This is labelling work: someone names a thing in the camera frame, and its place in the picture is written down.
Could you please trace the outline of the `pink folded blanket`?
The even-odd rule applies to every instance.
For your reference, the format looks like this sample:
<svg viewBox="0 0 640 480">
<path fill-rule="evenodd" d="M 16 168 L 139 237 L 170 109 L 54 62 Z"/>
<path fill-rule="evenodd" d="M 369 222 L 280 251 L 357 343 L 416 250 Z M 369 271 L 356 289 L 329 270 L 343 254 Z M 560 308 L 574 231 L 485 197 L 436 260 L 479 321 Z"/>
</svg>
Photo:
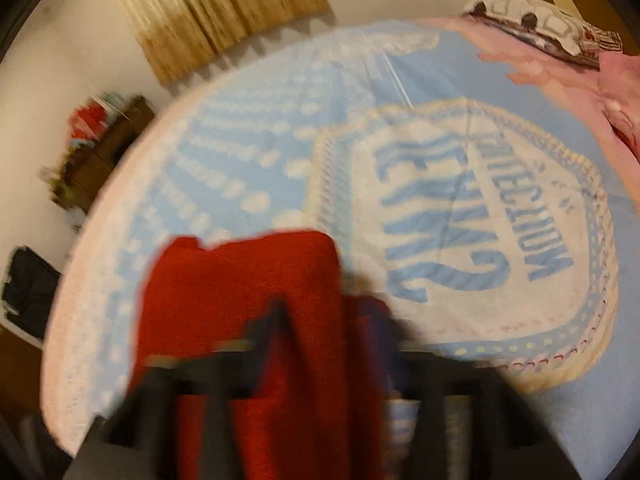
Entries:
<svg viewBox="0 0 640 480">
<path fill-rule="evenodd" d="M 638 56 L 602 51 L 598 88 L 604 114 L 635 158 L 639 158 L 640 75 Z"/>
</svg>

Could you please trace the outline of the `blue polka dot bedsheet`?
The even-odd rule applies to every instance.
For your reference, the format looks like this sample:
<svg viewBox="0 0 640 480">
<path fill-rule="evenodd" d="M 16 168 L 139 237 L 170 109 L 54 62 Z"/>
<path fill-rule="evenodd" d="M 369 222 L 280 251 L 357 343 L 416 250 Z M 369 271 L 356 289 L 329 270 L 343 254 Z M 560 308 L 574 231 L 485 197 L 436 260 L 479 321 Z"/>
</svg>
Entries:
<svg viewBox="0 0 640 480">
<path fill-rule="evenodd" d="M 337 29 L 185 96 L 108 178 L 63 273 L 50 434 L 75 453 L 124 392 L 172 238 L 311 228 L 349 290 L 431 349 L 499 365 L 578 474 L 605 478 L 639 430 L 639 164 L 598 78 L 440 18 Z"/>
</svg>

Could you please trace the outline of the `black folding chair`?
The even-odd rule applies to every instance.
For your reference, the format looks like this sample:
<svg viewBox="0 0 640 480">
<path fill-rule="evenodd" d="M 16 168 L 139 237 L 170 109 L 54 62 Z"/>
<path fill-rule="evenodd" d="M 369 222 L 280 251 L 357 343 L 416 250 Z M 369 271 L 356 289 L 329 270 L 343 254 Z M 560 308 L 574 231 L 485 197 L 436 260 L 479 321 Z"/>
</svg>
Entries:
<svg viewBox="0 0 640 480">
<path fill-rule="evenodd" d="M 15 248 L 2 283 L 6 319 L 43 341 L 60 277 L 61 273 L 32 248 Z"/>
</svg>

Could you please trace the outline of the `dark wooden desk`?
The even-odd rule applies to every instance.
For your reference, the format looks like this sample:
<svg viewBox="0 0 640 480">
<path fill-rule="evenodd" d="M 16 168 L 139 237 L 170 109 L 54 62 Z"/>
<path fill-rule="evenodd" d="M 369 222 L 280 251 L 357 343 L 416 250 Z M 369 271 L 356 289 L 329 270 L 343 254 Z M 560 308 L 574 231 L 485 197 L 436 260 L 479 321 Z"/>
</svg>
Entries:
<svg viewBox="0 0 640 480">
<path fill-rule="evenodd" d="M 73 148 L 49 180 L 50 199 L 64 210 L 88 214 L 111 174 L 134 142 L 155 117 L 144 96 L 134 96 L 102 138 L 91 145 Z"/>
</svg>

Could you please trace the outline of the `beige centre window curtain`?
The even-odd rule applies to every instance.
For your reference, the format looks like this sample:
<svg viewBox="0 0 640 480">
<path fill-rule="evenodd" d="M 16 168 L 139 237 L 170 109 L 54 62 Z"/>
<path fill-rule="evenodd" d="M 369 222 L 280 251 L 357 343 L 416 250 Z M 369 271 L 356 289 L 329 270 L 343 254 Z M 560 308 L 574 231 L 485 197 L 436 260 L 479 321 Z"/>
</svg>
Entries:
<svg viewBox="0 0 640 480">
<path fill-rule="evenodd" d="M 118 0 L 164 87 L 247 38 L 326 13 L 328 0 Z"/>
</svg>

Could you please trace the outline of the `white patterned pillow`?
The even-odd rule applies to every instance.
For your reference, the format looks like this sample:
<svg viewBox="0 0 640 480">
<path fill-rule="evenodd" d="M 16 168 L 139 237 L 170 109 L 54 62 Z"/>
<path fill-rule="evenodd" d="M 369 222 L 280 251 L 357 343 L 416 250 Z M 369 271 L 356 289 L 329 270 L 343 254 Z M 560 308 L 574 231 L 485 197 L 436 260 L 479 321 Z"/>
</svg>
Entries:
<svg viewBox="0 0 640 480">
<path fill-rule="evenodd" d="M 623 39 L 544 0 L 472 0 L 464 13 L 565 62 L 598 70 L 602 52 L 622 53 Z"/>
</svg>

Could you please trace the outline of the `red knitted embroidered sweater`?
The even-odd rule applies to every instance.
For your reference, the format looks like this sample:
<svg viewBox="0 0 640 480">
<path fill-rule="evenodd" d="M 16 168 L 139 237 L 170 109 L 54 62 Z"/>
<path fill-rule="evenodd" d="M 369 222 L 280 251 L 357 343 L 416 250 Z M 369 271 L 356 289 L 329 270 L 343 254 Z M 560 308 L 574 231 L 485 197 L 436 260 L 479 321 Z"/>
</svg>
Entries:
<svg viewBox="0 0 640 480">
<path fill-rule="evenodd" d="M 132 376 L 152 356 L 206 356 L 276 314 L 256 390 L 230 405 L 244 474 L 379 479 L 384 387 L 371 322 L 386 310 L 378 298 L 344 293 L 326 234 L 280 232 L 213 249 L 179 237 L 146 278 Z"/>
</svg>

